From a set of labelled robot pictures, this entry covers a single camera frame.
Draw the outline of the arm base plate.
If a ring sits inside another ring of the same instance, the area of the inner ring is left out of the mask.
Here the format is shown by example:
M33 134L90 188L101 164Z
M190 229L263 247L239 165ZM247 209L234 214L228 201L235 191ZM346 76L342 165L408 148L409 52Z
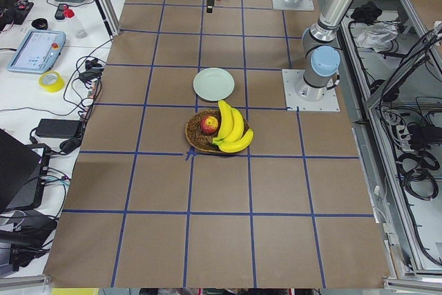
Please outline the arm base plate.
M314 11L313 0L272 0L274 10Z
M285 103L288 111L339 112L340 107L330 78L326 87L312 88L304 81L304 70L282 70Z

